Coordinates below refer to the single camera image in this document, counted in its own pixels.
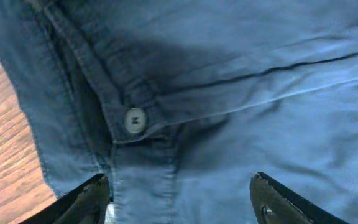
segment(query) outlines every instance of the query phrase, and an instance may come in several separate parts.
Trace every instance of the shirt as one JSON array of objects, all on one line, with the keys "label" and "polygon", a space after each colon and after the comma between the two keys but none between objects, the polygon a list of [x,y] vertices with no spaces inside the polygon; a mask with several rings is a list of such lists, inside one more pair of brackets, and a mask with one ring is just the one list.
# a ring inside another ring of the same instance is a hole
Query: shirt
[{"label": "shirt", "polygon": [[117,223],[256,223],[262,171],[358,223],[356,0],[0,0],[0,60],[58,198],[102,172]]}]

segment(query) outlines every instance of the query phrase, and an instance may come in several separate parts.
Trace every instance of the wooden surface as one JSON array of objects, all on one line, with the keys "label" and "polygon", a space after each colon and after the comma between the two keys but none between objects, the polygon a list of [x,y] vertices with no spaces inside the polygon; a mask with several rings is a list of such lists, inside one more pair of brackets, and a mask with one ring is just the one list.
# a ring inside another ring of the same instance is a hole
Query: wooden surface
[{"label": "wooden surface", "polygon": [[42,180],[30,128],[0,64],[0,223],[19,223],[55,200]]}]

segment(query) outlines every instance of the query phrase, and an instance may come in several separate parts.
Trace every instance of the denim garment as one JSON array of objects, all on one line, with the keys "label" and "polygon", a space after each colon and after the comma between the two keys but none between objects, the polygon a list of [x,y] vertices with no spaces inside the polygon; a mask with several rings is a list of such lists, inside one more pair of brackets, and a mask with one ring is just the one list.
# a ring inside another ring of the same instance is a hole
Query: denim garment
[{"label": "denim garment", "polygon": [[255,223],[262,171],[358,223],[356,0],[0,0],[0,60],[57,197],[103,172],[118,223]]}]

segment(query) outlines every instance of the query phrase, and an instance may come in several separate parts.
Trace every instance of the blue denim fabric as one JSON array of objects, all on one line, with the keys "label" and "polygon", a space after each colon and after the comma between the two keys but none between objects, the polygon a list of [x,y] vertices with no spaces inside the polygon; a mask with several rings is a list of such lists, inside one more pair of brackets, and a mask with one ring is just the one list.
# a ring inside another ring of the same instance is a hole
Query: blue denim fabric
[{"label": "blue denim fabric", "polygon": [[358,223],[356,0],[0,0],[0,60],[57,197],[104,172],[118,223],[255,223],[262,171]]}]

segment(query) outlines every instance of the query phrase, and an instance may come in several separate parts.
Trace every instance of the blue shirt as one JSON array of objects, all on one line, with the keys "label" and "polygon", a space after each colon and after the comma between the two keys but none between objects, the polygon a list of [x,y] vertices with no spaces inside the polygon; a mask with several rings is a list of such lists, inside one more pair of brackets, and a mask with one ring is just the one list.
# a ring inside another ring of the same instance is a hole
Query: blue shirt
[{"label": "blue shirt", "polygon": [[103,172],[118,223],[256,223],[262,171],[358,223],[356,0],[0,0],[0,60],[57,197]]}]

